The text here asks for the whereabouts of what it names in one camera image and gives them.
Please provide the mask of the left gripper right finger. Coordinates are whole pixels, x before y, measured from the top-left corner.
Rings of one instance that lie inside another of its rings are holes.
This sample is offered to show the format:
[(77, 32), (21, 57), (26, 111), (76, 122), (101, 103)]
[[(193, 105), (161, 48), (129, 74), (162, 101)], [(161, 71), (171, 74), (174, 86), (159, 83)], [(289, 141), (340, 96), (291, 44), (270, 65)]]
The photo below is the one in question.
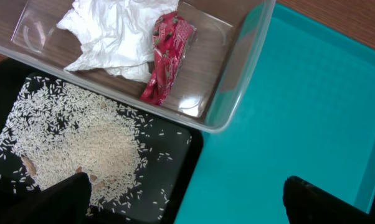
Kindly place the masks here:
[(297, 176), (283, 186), (290, 224), (375, 224), (375, 218)]

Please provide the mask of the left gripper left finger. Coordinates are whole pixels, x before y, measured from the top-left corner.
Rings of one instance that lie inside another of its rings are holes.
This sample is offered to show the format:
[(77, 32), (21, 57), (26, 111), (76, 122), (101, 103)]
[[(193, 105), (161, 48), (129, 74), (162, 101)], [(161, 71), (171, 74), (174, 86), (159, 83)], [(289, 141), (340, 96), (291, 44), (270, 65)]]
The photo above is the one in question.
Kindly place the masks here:
[(79, 172), (26, 196), (0, 190), (0, 223), (83, 223), (91, 189), (88, 175)]

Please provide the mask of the cooked white rice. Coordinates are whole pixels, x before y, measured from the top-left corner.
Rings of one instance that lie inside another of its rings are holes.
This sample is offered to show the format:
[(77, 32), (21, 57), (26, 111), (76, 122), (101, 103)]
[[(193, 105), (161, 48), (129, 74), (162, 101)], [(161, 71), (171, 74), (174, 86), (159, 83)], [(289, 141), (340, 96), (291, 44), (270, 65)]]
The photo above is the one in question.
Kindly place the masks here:
[(38, 90), (17, 100), (8, 116), (17, 154), (40, 191), (84, 172), (93, 206), (111, 202), (137, 185), (140, 156), (136, 108), (66, 82), (65, 90)]

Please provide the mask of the white napkin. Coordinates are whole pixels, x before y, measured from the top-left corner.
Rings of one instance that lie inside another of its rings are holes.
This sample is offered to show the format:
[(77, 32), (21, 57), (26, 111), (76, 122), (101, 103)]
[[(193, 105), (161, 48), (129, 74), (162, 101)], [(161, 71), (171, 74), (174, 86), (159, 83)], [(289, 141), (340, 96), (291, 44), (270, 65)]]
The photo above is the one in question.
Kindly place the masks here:
[(102, 68), (113, 76), (148, 83), (155, 22), (176, 11), (178, 4), (178, 0), (74, 1), (57, 28), (76, 36), (82, 54), (65, 69)]

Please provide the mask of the red snack wrapper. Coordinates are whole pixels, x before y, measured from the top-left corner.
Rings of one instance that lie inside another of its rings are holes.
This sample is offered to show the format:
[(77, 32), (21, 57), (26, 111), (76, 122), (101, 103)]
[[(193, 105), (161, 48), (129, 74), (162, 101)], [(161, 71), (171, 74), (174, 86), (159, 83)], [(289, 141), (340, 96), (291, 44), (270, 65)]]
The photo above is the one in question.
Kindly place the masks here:
[(140, 100), (159, 106), (167, 98), (197, 30), (178, 11), (160, 16), (152, 36), (154, 70)]

